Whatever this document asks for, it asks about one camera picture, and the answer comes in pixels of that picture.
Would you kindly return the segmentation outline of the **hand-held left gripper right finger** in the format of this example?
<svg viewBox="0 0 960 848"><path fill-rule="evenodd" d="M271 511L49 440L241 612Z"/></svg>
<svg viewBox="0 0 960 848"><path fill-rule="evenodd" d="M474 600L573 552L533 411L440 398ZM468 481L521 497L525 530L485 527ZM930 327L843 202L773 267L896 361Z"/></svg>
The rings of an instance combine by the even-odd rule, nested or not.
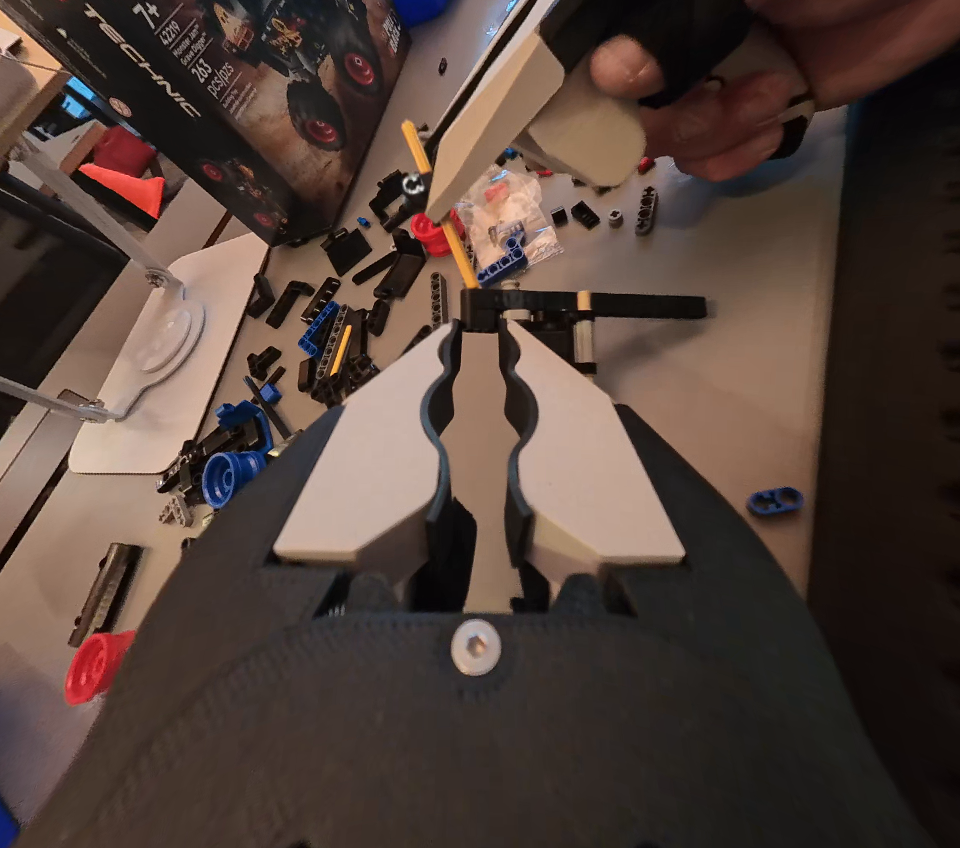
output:
<svg viewBox="0 0 960 848"><path fill-rule="evenodd" d="M576 576L681 565L686 549L613 400L517 322L498 329L507 464L505 534L520 611Z"/></svg>

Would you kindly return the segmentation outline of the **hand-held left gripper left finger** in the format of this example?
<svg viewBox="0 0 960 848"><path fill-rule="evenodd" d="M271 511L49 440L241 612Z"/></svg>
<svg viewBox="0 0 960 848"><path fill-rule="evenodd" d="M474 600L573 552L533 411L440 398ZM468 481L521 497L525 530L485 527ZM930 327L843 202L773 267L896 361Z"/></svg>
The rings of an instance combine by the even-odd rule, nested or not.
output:
<svg viewBox="0 0 960 848"><path fill-rule="evenodd" d="M441 325L331 411L273 544L278 560L381 576L414 610L464 609L476 522L453 495L442 441L462 341L460 322Z"/></svg>

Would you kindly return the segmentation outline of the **yellow axle with black connector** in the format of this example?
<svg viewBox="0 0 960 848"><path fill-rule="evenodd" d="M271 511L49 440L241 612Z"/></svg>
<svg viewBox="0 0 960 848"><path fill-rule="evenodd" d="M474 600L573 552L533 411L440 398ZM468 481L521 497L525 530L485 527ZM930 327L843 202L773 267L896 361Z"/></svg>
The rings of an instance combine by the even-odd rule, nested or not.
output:
<svg viewBox="0 0 960 848"><path fill-rule="evenodd" d="M432 181L433 167L427 156L426 147L422 142L417 126L411 119L405 119L401 122L401 133L414 159L416 172L420 177L420 181L425 183L426 191L428 192ZM452 220L451 209L438 222L438 225L444 233L451 255L461 275L463 286L469 290L479 289L473 264L470 261L456 225Z"/></svg>

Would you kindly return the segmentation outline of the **black beam frame assembly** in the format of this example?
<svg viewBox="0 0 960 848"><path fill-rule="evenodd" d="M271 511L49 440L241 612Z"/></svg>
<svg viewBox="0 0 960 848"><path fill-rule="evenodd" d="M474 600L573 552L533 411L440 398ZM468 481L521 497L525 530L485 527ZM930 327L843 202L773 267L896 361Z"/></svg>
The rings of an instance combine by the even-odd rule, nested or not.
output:
<svg viewBox="0 0 960 848"><path fill-rule="evenodd" d="M595 322L699 321L710 314L697 295L524 290L519 287L463 288L460 320L474 334L497 334L517 322L582 375L596 375Z"/></svg>

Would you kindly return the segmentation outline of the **clear bag of parts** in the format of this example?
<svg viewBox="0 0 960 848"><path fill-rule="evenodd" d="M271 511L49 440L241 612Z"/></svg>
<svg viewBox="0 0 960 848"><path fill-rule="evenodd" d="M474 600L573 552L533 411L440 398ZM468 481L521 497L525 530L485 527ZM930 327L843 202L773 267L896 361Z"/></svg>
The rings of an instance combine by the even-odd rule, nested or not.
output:
<svg viewBox="0 0 960 848"><path fill-rule="evenodd" d="M455 204L475 274L504 254L508 239L517 238L524 248L526 269L488 289L562 254L557 231L542 202L541 185L533 176L493 164Z"/></svg>

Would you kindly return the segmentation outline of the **long thin black axle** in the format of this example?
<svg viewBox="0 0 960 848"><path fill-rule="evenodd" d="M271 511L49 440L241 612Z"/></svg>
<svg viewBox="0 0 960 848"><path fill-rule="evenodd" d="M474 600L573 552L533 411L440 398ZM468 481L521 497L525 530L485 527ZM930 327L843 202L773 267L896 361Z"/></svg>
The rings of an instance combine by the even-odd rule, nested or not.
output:
<svg viewBox="0 0 960 848"><path fill-rule="evenodd" d="M251 397L258 402L261 410L263 410L266 418L270 424L275 428L275 431L279 439L283 442L287 442L293 436L291 428L286 422L283 421L280 413L275 409L275 407L270 403L268 398L262 393L261 387L257 382L248 375L243 376L243 382L248 391L250 392Z"/></svg>

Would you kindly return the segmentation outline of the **blue wheel hub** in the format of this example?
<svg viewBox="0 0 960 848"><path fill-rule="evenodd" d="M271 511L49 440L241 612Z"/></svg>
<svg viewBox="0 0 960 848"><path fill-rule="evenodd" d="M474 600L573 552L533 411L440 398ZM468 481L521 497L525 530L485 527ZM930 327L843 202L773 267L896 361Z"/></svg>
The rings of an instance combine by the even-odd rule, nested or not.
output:
<svg viewBox="0 0 960 848"><path fill-rule="evenodd" d="M258 451L222 451L211 455L201 475L204 500L212 509L222 509L266 467L266 458Z"/></svg>

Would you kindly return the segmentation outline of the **blue angled beam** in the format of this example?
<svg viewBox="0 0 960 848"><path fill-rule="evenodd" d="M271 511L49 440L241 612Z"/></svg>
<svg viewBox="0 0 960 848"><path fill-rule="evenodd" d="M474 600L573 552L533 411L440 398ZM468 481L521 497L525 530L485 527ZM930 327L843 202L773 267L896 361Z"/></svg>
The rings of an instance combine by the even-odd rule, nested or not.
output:
<svg viewBox="0 0 960 848"><path fill-rule="evenodd" d="M508 238L503 247L504 254L477 272L479 288L489 288L504 279L513 277L528 266L522 243L516 237Z"/></svg>
<svg viewBox="0 0 960 848"><path fill-rule="evenodd" d="M327 326L332 324L339 311L340 305L336 301L328 302L314 317L301 338L299 338L297 346L308 358L318 358L318 352L320 350L318 339Z"/></svg>

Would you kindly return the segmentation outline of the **black curved panel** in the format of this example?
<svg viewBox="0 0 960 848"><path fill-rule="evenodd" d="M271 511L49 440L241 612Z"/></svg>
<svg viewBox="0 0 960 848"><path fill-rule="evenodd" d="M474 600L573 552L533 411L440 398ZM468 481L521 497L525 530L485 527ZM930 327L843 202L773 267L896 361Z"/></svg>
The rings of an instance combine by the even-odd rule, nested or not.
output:
<svg viewBox="0 0 960 848"><path fill-rule="evenodd" d="M373 290L376 300L393 302L405 299L426 266L426 251L417 239L396 240L394 248L396 257Z"/></svg>

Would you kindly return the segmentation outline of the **pile of black and blue bricks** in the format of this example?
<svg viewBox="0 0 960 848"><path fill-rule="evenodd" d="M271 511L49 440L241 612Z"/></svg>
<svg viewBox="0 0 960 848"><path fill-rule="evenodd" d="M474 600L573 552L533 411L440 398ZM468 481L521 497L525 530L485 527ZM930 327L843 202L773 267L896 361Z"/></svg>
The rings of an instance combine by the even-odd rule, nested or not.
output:
<svg viewBox="0 0 960 848"><path fill-rule="evenodd" d="M417 287L431 263L426 250L426 265L405 299L386 302L374 297L374 289L396 257L395 242L414 239L410 233L410 218L417 211L414 203L402 195L402 177L401 170L394 170L377 183L377 192L368 203L365 216L371 223L370 229L361 228L356 220L354 227L345 228L361 228L371 245L371 253L342 278L335 276L322 247L319 248L323 260L320 273L324 279L318 275L306 280L291 279L283 290L279 290L264 274L253 278L253 295L246 310L248 318L271 331L280 331L284 336L279 341L270 341L262 350L246 353L246 376L261 387L262 393L293 433L289 441L283 442L270 424L274 448L267 454L267 464L303 428L291 417L295 393L309 399L313 406L331 409L385 367L387 357L377 339L385 332L393 309L411 292L414 292L415 300L423 302L422 312L414 316L417 326L414 342L421 341L431 331L430 287ZM341 372L318 379L317 357L308 357L298 342L314 317L330 301L349 306L348 324L352 326L352 334ZM203 494L198 500L183 496L193 515L197 507L209 506Z"/></svg>

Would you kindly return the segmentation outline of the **black grooved block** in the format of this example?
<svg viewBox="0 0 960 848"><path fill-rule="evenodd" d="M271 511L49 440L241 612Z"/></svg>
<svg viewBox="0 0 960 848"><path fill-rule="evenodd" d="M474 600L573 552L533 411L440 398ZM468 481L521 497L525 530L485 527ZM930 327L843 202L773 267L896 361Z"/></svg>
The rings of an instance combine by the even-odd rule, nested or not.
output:
<svg viewBox="0 0 960 848"><path fill-rule="evenodd" d="M139 563L146 552L143 545L112 542L99 561L99 569L85 601L74 619L67 641L78 649L88 638L112 634L124 607Z"/></svg>

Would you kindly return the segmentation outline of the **black toy set box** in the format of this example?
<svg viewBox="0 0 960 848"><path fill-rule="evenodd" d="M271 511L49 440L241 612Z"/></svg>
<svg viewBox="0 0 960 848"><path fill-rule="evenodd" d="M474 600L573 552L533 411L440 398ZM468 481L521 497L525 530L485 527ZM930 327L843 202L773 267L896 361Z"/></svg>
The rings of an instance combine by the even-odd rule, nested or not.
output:
<svg viewBox="0 0 960 848"><path fill-rule="evenodd" d="M411 39L392 0L2 0L271 246L337 229Z"/></svg>

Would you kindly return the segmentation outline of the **black dotted mat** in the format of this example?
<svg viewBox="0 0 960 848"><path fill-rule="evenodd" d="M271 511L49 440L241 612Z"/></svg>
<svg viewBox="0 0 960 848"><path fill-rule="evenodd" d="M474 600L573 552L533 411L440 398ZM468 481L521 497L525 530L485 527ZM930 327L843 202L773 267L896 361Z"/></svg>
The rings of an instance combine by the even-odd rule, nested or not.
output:
<svg viewBox="0 0 960 848"><path fill-rule="evenodd" d="M958 846L958 47L849 114L807 594L894 783Z"/></svg>

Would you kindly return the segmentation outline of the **orange plastic object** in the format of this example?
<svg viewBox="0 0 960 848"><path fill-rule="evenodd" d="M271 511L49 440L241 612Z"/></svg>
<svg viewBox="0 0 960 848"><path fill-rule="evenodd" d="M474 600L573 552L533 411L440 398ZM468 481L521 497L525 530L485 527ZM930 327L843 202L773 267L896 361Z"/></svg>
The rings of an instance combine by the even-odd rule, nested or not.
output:
<svg viewBox="0 0 960 848"><path fill-rule="evenodd" d="M93 162L82 164L78 171L135 206L146 216L158 220L162 213L165 181L162 176L136 178Z"/></svg>

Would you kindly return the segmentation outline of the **black chassis on blue frame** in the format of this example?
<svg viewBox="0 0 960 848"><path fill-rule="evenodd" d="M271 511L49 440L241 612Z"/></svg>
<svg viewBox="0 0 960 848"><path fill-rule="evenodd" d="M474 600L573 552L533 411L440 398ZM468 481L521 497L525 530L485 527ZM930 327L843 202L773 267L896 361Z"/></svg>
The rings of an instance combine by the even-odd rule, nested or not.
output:
<svg viewBox="0 0 960 848"><path fill-rule="evenodd" d="M266 460L274 449L273 431L263 407L244 399L226 402L216 408L217 425L198 440L183 442L174 461L155 482L159 494L178 491L198 501L203 494L203 475L210 458L221 454L253 454Z"/></svg>

